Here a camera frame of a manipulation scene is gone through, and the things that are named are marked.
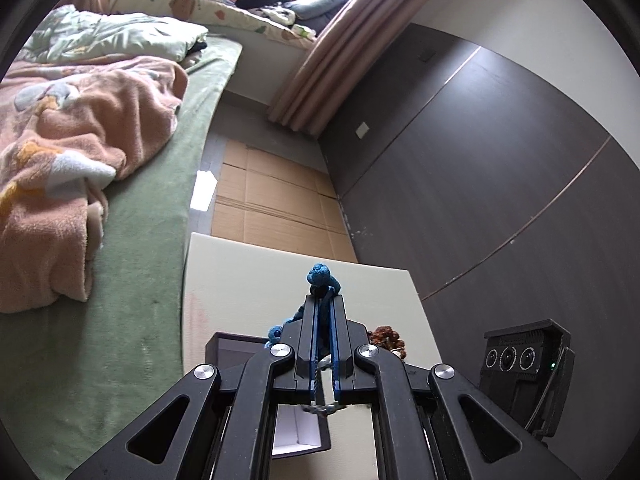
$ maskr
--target white table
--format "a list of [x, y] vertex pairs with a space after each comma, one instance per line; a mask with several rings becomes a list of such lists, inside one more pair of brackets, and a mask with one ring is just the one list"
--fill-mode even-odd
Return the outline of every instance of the white table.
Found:
[[[303, 303], [306, 274], [328, 265], [340, 284], [347, 318], [369, 330], [391, 325], [405, 341], [410, 364], [431, 368], [440, 354], [406, 270], [370, 267], [192, 234], [182, 310], [184, 371], [204, 360], [214, 332], [262, 336]], [[378, 478], [370, 409], [350, 406], [328, 418], [332, 448], [271, 463], [273, 480]]]

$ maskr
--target gray floor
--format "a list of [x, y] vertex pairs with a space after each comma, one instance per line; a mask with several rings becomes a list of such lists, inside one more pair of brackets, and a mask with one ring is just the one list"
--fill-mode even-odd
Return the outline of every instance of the gray floor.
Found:
[[[270, 123], [266, 108], [261, 104], [224, 92], [209, 127], [200, 162], [201, 171], [210, 171], [216, 179], [220, 178], [229, 139], [327, 173], [320, 146], [315, 139]], [[210, 234], [215, 202], [214, 193], [207, 211], [189, 210], [190, 233]]]

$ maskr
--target dark wood wall panel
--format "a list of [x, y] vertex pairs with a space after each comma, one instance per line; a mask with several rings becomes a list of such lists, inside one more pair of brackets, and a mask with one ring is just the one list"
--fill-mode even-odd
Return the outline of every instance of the dark wood wall panel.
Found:
[[640, 426], [639, 219], [640, 173], [612, 140], [513, 244], [423, 304], [443, 360], [476, 383], [486, 330], [550, 317], [571, 332], [548, 444], [583, 480], [606, 478]]
[[[420, 112], [476, 49], [450, 34], [410, 25], [351, 93], [320, 138], [338, 195]], [[370, 130], [359, 139], [362, 122]]]
[[428, 294], [529, 221], [607, 136], [556, 88], [482, 49], [341, 197], [358, 260], [408, 269]]

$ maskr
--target camera lens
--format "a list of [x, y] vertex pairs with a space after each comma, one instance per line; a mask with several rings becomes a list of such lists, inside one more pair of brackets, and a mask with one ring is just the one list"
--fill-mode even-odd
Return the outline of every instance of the camera lens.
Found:
[[513, 346], [507, 346], [500, 354], [500, 370], [508, 372], [513, 368], [516, 362], [516, 349]]
[[486, 363], [487, 368], [491, 368], [493, 365], [495, 365], [495, 362], [497, 360], [498, 360], [498, 352], [495, 351], [495, 349], [493, 349], [486, 355], [486, 359], [484, 362]]
[[523, 370], [529, 370], [533, 366], [533, 361], [536, 360], [536, 351], [529, 347], [520, 356], [520, 368]]

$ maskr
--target open box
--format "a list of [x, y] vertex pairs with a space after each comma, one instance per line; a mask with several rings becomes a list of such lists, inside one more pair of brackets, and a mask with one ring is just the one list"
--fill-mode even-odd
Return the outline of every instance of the open box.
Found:
[[[206, 362], [217, 368], [242, 365], [264, 348], [266, 338], [216, 332], [205, 350]], [[322, 383], [318, 384], [316, 402], [324, 404]], [[326, 418], [304, 412], [300, 406], [278, 405], [272, 458], [298, 456], [331, 449]]]

